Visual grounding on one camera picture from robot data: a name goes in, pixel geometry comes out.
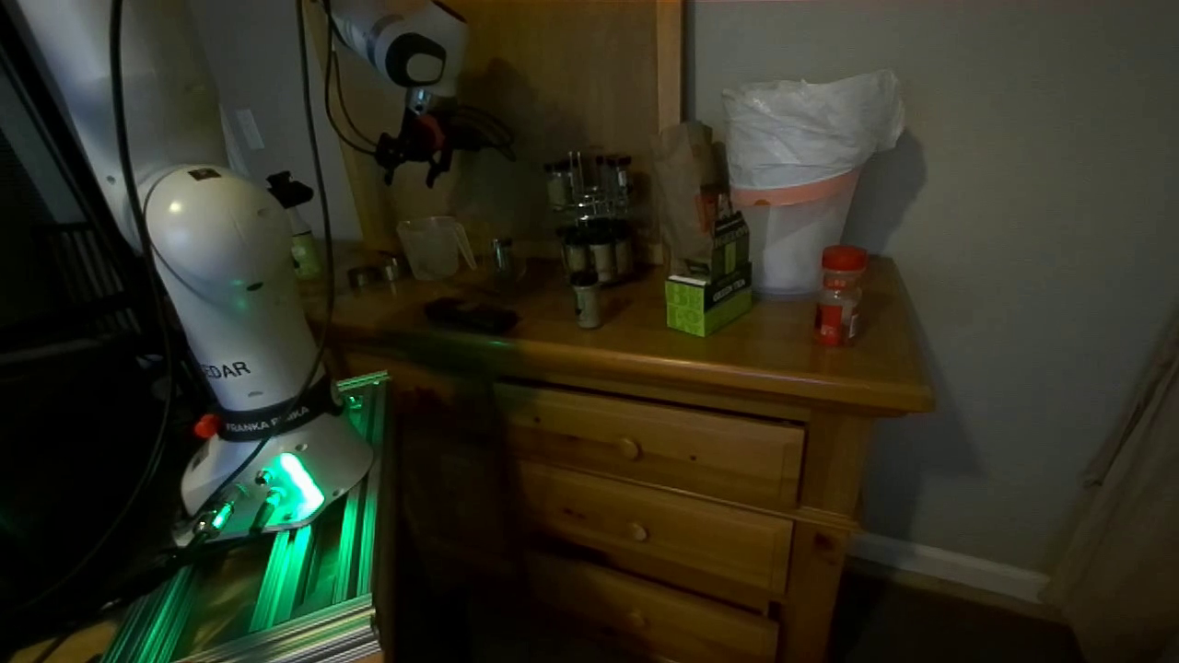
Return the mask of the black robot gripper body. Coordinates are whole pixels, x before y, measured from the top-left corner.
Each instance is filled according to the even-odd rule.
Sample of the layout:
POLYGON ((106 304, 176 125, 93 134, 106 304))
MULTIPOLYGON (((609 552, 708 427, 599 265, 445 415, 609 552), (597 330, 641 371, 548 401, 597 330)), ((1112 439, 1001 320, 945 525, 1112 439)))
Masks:
POLYGON ((375 162, 382 177, 396 177, 408 162, 428 166, 436 184, 457 151, 480 151, 493 145, 493 128, 473 108, 407 112, 399 134, 375 140, 375 162))

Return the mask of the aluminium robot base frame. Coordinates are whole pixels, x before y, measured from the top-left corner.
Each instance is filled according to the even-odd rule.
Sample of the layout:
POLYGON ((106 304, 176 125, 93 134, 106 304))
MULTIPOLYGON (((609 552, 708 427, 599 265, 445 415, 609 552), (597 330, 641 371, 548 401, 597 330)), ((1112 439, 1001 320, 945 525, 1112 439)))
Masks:
POLYGON ((312 524, 199 548, 135 602, 98 663, 382 663, 382 468, 312 524))

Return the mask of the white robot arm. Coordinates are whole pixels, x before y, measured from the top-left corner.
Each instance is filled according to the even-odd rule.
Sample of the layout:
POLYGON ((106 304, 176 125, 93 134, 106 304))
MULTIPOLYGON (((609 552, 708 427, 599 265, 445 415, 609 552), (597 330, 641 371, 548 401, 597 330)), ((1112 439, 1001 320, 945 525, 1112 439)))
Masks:
POLYGON ((372 464, 303 317, 292 215, 227 166, 183 0, 7 0, 123 241, 150 261, 215 390, 189 514, 296 525, 372 464))

